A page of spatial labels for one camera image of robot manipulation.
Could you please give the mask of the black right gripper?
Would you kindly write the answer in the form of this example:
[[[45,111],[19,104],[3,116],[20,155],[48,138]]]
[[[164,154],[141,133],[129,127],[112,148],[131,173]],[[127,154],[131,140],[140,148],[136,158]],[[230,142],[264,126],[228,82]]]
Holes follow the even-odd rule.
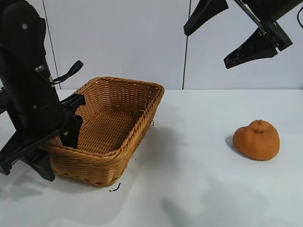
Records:
[[[237,0],[238,6],[258,26],[237,49],[224,58],[227,69],[249,61],[273,58],[293,43],[278,20],[302,3],[301,0]],[[191,35],[205,22],[227,10],[226,0],[200,0],[184,25],[184,34]]]

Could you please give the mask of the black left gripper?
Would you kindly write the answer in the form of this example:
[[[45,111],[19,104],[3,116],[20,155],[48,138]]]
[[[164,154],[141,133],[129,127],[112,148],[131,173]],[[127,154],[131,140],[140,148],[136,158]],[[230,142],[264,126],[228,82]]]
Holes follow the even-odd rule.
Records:
[[[43,108],[32,107],[26,114],[10,110],[9,116],[17,128],[0,151],[1,174],[9,175],[13,164],[21,160],[52,182],[55,175],[50,153],[42,146],[59,136],[64,146],[77,149],[83,119],[75,112],[85,104],[84,95],[72,94],[62,101],[55,99]]]

